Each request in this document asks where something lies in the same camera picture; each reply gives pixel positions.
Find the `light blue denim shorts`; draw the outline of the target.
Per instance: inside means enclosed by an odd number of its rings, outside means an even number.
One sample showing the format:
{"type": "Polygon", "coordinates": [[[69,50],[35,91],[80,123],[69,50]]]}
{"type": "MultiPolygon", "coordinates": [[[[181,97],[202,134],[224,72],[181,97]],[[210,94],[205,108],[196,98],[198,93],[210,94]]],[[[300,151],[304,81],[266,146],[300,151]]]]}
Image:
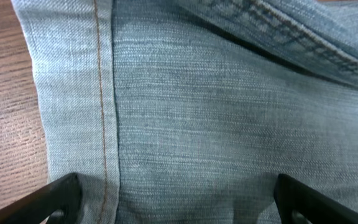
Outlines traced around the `light blue denim shorts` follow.
{"type": "Polygon", "coordinates": [[[82,223],[278,223],[280,173],[358,212],[358,1],[12,4],[82,223]]]}

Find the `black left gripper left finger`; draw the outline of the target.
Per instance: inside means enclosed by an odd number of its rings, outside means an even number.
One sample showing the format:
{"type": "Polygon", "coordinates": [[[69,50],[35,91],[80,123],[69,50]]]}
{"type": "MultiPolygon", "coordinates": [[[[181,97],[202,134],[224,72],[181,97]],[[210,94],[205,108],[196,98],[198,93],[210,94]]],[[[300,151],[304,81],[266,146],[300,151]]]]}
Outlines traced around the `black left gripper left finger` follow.
{"type": "Polygon", "coordinates": [[[81,201],[78,174],[70,173],[0,209],[0,224],[76,223],[81,201]]]}

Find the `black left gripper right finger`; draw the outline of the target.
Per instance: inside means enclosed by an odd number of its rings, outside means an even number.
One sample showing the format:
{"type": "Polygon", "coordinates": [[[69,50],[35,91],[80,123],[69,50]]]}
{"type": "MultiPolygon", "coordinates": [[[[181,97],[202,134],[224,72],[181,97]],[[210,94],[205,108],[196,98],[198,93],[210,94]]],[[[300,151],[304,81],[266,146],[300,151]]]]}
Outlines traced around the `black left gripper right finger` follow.
{"type": "Polygon", "coordinates": [[[358,224],[358,213],[286,174],[279,174],[273,197],[282,224],[358,224]]]}

